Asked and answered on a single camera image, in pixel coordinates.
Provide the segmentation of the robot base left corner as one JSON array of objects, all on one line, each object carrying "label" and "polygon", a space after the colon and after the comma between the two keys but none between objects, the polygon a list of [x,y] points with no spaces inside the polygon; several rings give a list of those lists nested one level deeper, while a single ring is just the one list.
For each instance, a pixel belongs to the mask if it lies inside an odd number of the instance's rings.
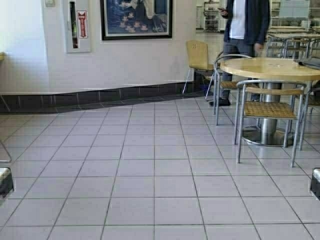
[{"label": "robot base left corner", "polygon": [[0,198],[5,199],[14,191],[12,171],[9,167],[0,168]]}]

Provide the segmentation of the robot base right corner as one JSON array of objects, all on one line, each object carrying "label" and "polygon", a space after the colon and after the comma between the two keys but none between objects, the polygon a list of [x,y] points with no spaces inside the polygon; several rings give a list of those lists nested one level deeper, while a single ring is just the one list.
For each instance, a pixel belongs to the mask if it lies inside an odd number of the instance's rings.
[{"label": "robot base right corner", "polygon": [[310,192],[319,200],[320,199],[320,168],[314,168],[310,182]]}]

